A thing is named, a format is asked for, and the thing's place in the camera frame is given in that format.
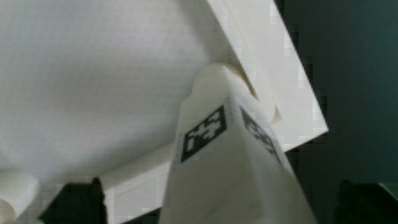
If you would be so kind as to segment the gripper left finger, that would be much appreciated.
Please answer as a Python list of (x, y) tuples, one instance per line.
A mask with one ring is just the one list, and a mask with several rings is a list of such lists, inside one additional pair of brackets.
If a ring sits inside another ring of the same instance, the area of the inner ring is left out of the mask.
[(43, 224), (109, 224), (102, 181), (68, 183), (40, 216)]

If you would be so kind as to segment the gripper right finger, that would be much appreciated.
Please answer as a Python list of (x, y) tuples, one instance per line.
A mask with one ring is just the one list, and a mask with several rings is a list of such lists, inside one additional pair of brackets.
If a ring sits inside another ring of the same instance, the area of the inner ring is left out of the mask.
[(398, 224), (398, 183), (342, 181), (335, 224)]

